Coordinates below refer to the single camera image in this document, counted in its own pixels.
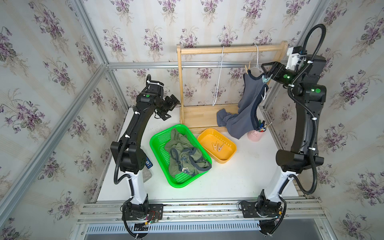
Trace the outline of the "teal plastic clothespin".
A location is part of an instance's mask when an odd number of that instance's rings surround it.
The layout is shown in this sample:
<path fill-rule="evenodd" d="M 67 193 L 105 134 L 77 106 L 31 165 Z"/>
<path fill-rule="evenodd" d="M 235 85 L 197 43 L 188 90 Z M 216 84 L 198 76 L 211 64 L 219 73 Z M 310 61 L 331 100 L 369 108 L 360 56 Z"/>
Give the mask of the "teal plastic clothespin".
<path fill-rule="evenodd" d="M 264 75 L 264 74 L 262 75 L 262 81 L 263 81 L 264 84 L 267 84 L 267 85 L 268 85 L 269 82 L 271 81 L 271 79 L 272 79 L 272 78 L 271 78 L 271 77 L 268 77 L 267 75 Z"/>

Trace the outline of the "white wire hanger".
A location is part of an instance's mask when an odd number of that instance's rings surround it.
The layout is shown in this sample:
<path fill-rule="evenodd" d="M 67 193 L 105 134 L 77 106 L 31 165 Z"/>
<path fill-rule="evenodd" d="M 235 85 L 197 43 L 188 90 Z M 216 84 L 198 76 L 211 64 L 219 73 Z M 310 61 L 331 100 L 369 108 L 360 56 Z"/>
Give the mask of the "white wire hanger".
<path fill-rule="evenodd" d="M 217 79 L 217 82 L 216 82 L 216 87 L 215 87 L 215 91 L 214 91 L 214 98 L 213 98 L 212 106 L 216 105 L 217 99 L 218 99 L 219 86 L 220 86 L 220 78 L 221 78 L 222 67 L 223 67 L 224 49 L 225 49 L 225 47 L 223 46 L 222 47 L 222 51 L 221 51 L 221 58 L 220 58 L 220 62 L 219 62 L 219 75 L 218 75 L 218 79 Z"/>
<path fill-rule="evenodd" d="M 255 47 L 256 47 L 256 49 L 257 49 L 257 61 L 256 61 L 256 65 L 253 66 L 253 67 L 251 67 L 251 69 L 256 68 L 256 69 L 258 69 L 258 70 L 261 71 L 262 68 L 261 68 L 260 65 L 259 65 L 259 54 L 260 54 L 260 52 L 259 52 L 259 47 L 258 47 L 258 45 L 255 45 Z M 264 94 L 262 95 L 262 100 L 263 100 L 263 101 L 266 99 L 266 95 L 267 95 L 267 90 L 265 89 L 265 90 L 264 90 Z"/>

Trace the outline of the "wooden clothespin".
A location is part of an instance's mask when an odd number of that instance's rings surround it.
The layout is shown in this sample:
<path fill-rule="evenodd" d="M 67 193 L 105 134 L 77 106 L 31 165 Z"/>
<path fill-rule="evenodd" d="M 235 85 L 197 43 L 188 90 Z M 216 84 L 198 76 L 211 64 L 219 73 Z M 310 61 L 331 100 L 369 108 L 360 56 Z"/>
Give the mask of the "wooden clothespin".
<path fill-rule="evenodd" d="M 251 62 L 248 63 L 248 65 L 245 65 L 246 74 L 249 75 L 251 72 Z"/>
<path fill-rule="evenodd" d="M 212 146 L 213 146 L 213 150 L 214 150 L 214 151 L 217 151 L 217 150 L 218 150 L 218 142 L 216 142 L 216 143 L 212 143 Z"/>

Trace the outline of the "navy blue tank top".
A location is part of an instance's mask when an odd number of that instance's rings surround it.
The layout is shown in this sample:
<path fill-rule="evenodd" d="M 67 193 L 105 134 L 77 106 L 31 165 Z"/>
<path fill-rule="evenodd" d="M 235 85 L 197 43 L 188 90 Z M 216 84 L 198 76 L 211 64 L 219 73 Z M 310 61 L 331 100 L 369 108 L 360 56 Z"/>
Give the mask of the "navy blue tank top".
<path fill-rule="evenodd" d="M 243 74 L 243 80 L 244 91 L 238 103 L 238 112 L 231 114 L 225 109 L 217 112 L 217 125 L 226 127 L 228 133 L 236 139 L 240 139 L 250 131 L 259 129 L 257 108 L 269 89 L 267 83 L 264 82 L 266 80 L 264 74 L 255 77 L 248 70 L 246 74 Z"/>

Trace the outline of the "green graphic tank top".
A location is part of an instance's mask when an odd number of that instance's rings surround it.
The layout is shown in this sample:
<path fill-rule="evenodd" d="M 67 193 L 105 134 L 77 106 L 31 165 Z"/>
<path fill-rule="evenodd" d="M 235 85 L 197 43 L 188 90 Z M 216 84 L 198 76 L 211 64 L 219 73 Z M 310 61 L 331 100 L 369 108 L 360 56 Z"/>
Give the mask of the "green graphic tank top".
<path fill-rule="evenodd" d="M 180 173 L 194 177 L 212 168 L 202 151 L 194 147 L 177 129 L 172 129 L 171 139 L 165 144 L 165 151 L 170 154 L 169 173 L 173 178 Z"/>

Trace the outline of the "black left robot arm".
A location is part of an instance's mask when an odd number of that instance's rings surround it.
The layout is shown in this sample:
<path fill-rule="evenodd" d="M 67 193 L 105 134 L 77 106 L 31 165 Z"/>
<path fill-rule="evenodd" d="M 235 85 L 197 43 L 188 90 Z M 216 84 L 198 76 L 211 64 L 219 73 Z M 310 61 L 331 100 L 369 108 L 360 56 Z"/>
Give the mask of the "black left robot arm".
<path fill-rule="evenodd" d="M 123 204 L 122 211 L 148 214 L 149 200 L 144 187 L 143 168 L 147 155 L 141 148 L 141 141 L 150 117 L 158 115 L 166 121 L 168 114 L 180 101 L 174 96 L 164 97 L 164 84 L 153 81 L 151 75 L 146 77 L 145 88 L 137 95 L 136 104 L 132 107 L 132 119 L 117 142 L 112 142 L 110 149 L 115 161 L 114 184 L 127 180 L 131 196 Z"/>

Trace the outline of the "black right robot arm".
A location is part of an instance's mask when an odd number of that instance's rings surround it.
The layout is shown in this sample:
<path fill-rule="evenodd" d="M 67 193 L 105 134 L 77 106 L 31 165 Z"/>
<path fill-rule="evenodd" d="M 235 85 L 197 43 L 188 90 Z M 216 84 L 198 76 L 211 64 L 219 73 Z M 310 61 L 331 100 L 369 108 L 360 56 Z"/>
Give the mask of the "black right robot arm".
<path fill-rule="evenodd" d="M 262 215 L 280 210 L 284 204 L 283 191 L 292 180 L 306 195 L 313 194 L 317 188 L 317 168 L 324 163 L 318 150 L 319 121 L 327 96 L 327 88 L 318 83 L 327 61 L 318 52 L 325 37 L 326 26 L 317 24 L 309 30 L 302 46 L 289 50 L 289 59 L 293 63 L 262 64 L 267 77 L 287 89 L 297 112 L 291 149 L 277 151 L 278 170 L 271 180 L 271 187 L 262 190 L 255 203 L 256 210 Z"/>

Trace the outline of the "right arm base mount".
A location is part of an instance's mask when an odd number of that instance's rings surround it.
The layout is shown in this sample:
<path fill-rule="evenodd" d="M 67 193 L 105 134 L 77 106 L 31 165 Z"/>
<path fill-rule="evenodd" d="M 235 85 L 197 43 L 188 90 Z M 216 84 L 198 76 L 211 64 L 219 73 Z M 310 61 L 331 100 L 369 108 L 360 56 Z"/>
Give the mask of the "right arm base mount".
<path fill-rule="evenodd" d="M 276 202 L 267 198 L 265 190 L 262 190 L 255 202 L 240 201 L 238 209 L 242 211 L 244 218 L 271 218 L 259 220 L 259 232 L 272 237 L 286 216 L 287 202 L 278 195 Z"/>

